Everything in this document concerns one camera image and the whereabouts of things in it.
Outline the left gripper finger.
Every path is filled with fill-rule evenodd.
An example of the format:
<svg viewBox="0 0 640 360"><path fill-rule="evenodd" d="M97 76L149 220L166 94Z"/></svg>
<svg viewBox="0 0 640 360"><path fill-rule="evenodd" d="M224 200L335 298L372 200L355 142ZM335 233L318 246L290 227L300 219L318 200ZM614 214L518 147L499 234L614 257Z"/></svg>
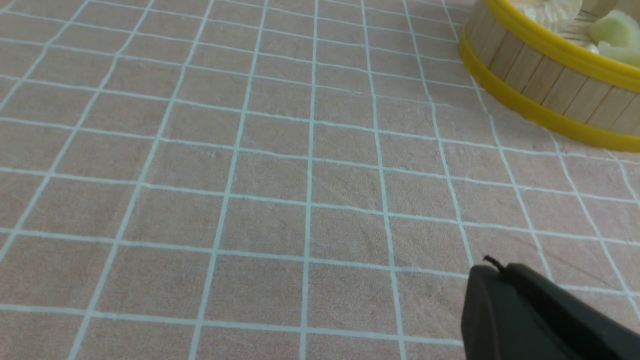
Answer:
<svg viewBox="0 0 640 360"><path fill-rule="evenodd" d="M468 360L637 360L640 337L522 263L470 268L461 316Z"/></svg>

